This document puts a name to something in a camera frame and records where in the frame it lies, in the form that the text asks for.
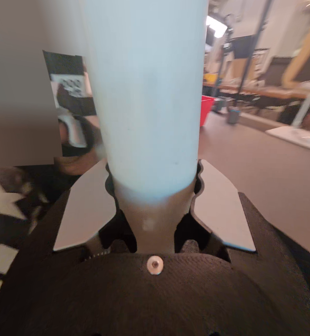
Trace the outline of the white stand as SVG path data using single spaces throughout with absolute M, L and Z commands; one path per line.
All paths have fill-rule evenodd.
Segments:
M 310 107 L 310 93 L 307 94 L 290 126 L 267 130 L 265 133 L 278 139 L 310 149 L 310 131 L 300 128 Z

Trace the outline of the wooden desk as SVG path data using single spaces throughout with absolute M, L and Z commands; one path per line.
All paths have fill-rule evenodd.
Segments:
M 213 83 L 203 82 L 203 86 L 214 87 L 215 85 Z M 235 85 L 224 85 L 224 84 L 219 85 L 218 88 L 221 91 L 226 91 L 231 94 L 237 93 L 239 89 L 239 87 Z M 248 86 L 243 87 L 240 91 L 240 94 L 260 95 L 276 99 L 306 99 L 310 94 L 310 90 L 306 90 L 303 88 L 284 89 L 275 86 L 266 86 L 266 87 Z

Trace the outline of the red plastic bin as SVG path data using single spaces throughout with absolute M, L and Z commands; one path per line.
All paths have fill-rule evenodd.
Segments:
M 200 112 L 200 127 L 204 126 L 209 112 L 212 110 L 215 98 L 211 96 L 202 95 L 201 112 Z

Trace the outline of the white bottle with black cap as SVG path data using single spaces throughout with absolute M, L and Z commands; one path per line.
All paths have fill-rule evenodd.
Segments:
M 197 172 L 208 1 L 79 2 L 120 209 L 138 253 L 174 253 Z

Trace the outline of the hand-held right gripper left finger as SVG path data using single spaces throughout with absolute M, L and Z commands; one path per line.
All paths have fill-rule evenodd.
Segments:
M 103 248 L 99 231 L 117 212 L 114 196 L 106 188 L 107 160 L 102 159 L 71 187 L 53 251 L 86 246 L 90 251 Z

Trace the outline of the person's left hand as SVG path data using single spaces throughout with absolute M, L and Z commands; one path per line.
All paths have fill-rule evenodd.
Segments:
M 56 157 L 54 164 L 58 170 L 69 176 L 85 174 L 100 161 L 95 150 L 78 157 Z

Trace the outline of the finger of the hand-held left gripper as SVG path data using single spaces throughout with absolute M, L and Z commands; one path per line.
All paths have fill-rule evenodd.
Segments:
M 72 115 L 59 116 L 61 143 L 75 148 L 86 148 L 87 142 L 80 122 Z

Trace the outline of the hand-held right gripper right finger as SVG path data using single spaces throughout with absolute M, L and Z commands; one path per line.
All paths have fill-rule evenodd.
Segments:
M 205 159 L 198 162 L 192 216 L 223 246 L 255 253 L 256 246 L 234 184 Z

